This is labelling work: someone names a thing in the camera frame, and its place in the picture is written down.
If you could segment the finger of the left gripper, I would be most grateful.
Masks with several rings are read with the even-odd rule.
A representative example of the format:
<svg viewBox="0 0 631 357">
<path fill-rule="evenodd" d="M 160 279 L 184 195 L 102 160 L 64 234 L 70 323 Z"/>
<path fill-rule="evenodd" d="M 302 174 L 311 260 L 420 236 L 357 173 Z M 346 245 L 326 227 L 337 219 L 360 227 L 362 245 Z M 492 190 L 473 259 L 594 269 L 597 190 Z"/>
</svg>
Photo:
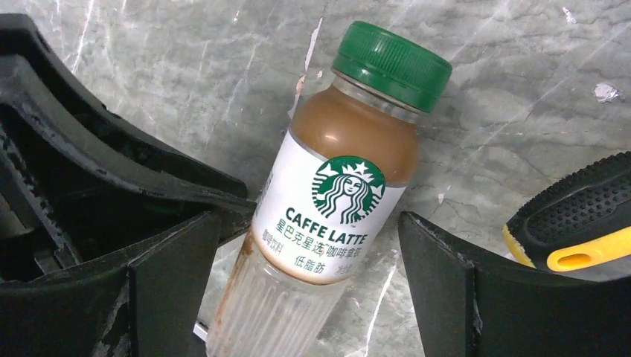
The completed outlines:
<svg viewBox="0 0 631 357">
<path fill-rule="evenodd" d="M 240 180 L 109 111 L 23 13 L 1 15 L 1 279 L 32 281 L 204 211 L 249 216 Z"/>
</svg>

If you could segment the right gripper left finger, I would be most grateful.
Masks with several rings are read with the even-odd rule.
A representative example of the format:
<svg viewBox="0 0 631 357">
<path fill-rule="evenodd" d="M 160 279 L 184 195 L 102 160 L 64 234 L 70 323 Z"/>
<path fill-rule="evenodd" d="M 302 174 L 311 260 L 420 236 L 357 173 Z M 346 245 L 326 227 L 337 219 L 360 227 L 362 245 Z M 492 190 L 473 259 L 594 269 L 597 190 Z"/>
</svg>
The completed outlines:
<svg viewBox="0 0 631 357">
<path fill-rule="evenodd" d="M 3 356 L 185 356 L 221 220 L 204 213 L 126 248 L 1 285 Z"/>
</svg>

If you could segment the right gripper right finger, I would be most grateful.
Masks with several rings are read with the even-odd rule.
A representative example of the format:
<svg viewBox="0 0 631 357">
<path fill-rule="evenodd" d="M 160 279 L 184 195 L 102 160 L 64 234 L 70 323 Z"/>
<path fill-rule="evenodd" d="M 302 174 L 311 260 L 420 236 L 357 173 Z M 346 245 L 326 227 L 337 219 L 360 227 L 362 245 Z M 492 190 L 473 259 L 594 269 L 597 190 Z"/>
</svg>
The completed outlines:
<svg viewBox="0 0 631 357">
<path fill-rule="evenodd" d="M 411 211 L 398 235 L 427 356 L 628 356 L 630 279 L 536 270 Z"/>
</svg>

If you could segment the brown tea bottle green cap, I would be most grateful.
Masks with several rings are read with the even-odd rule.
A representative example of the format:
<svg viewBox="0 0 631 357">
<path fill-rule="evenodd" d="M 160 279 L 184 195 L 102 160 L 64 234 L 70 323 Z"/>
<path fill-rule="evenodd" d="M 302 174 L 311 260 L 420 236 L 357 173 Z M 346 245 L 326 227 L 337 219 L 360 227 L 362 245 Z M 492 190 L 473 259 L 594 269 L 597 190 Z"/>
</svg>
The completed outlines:
<svg viewBox="0 0 631 357">
<path fill-rule="evenodd" d="M 411 181 L 415 122 L 452 65 L 353 22 L 331 85 L 295 112 L 205 342 L 208 356 L 302 356 Z"/>
</svg>

